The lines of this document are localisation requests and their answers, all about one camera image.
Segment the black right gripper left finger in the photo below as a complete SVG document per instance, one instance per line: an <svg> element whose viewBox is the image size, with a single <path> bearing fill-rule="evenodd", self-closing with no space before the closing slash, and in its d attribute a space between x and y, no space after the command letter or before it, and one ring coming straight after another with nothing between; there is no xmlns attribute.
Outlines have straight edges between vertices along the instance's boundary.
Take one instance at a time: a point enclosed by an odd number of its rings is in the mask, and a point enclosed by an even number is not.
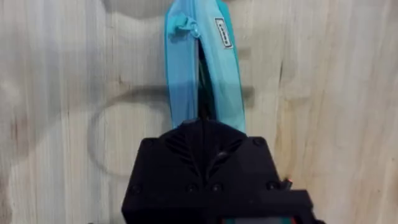
<svg viewBox="0 0 398 224"><path fill-rule="evenodd" d="M202 119L141 141L124 201L203 201Z"/></svg>

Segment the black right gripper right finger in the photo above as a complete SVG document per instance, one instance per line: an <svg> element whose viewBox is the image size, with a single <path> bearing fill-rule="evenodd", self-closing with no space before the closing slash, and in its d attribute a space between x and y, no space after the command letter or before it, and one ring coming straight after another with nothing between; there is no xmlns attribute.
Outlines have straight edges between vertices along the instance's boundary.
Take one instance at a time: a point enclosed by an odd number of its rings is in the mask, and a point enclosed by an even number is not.
<svg viewBox="0 0 398 224"><path fill-rule="evenodd" d="M255 194L281 190L282 182L267 141L248 136L226 124L205 121L204 186L213 193Z"/></svg>

